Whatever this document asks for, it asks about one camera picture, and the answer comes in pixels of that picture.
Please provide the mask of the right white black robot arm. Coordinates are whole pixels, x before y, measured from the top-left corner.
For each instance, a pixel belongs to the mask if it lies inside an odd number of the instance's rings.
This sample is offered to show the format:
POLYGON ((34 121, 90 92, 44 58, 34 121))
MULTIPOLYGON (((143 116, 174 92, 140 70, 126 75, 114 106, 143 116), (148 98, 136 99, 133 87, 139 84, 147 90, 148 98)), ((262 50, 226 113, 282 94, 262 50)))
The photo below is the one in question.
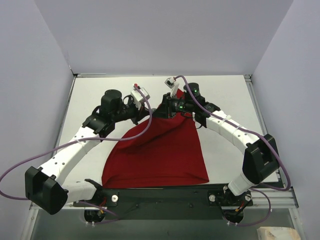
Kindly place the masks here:
POLYGON ((182 96, 178 96, 179 83, 174 78, 167 79, 165 84, 170 92, 163 95, 154 117, 172 119, 177 114, 188 115, 202 127, 224 137, 243 154, 240 174, 225 188, 230 195, 242 195, 279 168, 277 146, 271 135, 262 136, 241 126, 220 107, 206 101, 195 82, 184 85, 182 96))

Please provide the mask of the red cloth garment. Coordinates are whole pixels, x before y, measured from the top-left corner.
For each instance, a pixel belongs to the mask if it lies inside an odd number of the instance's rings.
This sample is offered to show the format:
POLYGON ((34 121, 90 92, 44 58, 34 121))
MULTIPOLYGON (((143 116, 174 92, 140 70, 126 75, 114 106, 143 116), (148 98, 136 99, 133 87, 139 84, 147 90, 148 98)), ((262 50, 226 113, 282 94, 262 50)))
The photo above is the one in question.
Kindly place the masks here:
POLYGON ((171 119, 154 117, 143 135, 116 143, 101 182, 106 189, 208 183, 195 122, 181 114, 171 119))

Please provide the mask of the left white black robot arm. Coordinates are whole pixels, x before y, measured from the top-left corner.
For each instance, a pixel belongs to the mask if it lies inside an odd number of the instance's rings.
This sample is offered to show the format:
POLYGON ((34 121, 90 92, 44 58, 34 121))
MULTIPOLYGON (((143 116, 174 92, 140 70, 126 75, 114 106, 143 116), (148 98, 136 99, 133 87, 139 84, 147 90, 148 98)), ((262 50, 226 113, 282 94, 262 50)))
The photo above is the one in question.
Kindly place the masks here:
POLYGON ((130 93, 131 100, 124 103, 122 93, 116 89, 107 90, 89 117, 83 122, 73 138, 61 147, 51 159, 39 167, 31 166, 24 175, 25 195, 50 215, 59 212, 67 203, 86 200, 90 205, 101 203, 103 194, 100 185, 90 179, 66 183, 73 168, 90 150, 108 140, 116 123, 131 119, 137 123, 152 110, 145 109, 150 95, 139 86, 130 93))

